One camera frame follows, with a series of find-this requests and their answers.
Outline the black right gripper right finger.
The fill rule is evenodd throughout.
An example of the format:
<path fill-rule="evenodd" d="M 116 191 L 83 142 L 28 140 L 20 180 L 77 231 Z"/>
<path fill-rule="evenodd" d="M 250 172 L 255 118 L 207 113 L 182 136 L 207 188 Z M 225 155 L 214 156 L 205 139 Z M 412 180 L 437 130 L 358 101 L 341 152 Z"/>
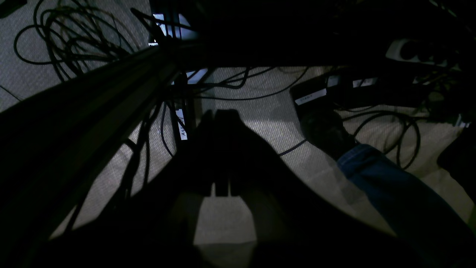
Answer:
<path fill-rule="evenodd" d="M 224 132 L 238 193 L 245 201 L 275 198 L 289 201 L 298 196 L 298 180 L 274 148 L 248 128 L 238 111 L 222 111 Z"/>

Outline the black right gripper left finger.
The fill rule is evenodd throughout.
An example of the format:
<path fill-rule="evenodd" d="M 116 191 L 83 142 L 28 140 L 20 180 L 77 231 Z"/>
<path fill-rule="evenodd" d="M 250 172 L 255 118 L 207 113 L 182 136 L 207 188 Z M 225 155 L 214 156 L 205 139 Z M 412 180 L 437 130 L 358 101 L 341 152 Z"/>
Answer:
<path fill-rule="evenodd" d="M 215 155 L 213 131 L 215 121 L 211 110 L 201 117 L 185 144 L 164 168 L 164 181 L 171 191 L 189 191 L 210 196 L 215 175 L 212 160 Z"/>

